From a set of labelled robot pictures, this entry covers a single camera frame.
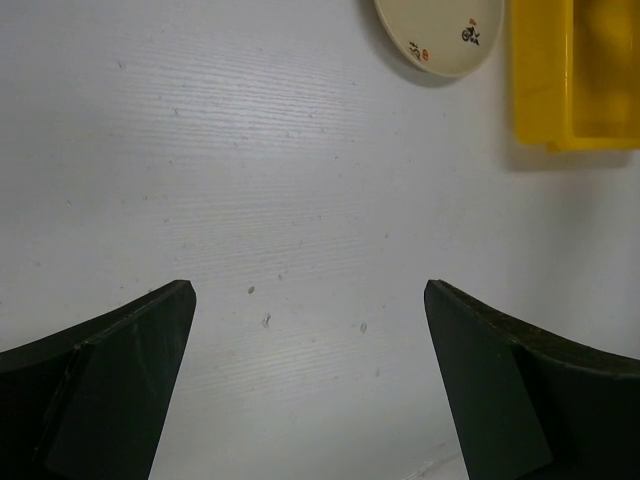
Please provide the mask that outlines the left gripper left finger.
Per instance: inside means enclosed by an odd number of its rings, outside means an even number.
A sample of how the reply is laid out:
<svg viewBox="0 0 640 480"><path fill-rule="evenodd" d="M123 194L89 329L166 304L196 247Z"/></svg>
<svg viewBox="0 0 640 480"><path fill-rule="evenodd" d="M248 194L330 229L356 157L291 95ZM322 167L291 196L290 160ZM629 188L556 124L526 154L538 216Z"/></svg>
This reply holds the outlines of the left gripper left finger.
<svg viewBox="0 0 640 480"><path fill-rule="evenodd" d="M2 478L148 478L195 308L175 280L3 351Z"/></svg>

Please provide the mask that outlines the cream patterned plate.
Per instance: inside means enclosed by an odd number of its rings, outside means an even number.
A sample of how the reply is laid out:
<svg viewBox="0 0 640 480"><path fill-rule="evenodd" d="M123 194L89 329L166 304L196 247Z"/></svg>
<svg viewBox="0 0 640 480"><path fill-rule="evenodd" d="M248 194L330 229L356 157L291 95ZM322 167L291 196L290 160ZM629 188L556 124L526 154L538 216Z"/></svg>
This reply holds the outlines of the cream patterned plate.
<svg viewBox="0 0 640 480"><path fill-rule="evenodd" d="M501 33L503 0L375 0L387 35L417 69L445 78L476 71Z"/></svg>

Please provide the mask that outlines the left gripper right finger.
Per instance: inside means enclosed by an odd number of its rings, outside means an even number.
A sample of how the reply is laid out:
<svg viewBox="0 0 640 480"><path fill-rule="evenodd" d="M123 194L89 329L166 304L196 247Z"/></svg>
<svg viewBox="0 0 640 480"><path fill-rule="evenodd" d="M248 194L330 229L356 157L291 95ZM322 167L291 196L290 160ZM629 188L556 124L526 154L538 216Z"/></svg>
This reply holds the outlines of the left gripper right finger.
<svg viewBox="0 0 640 480"><path fill-rule="evenodd" d="M636 479L639 362L504 314L442 280L428 327L471 479Z"/></svg>

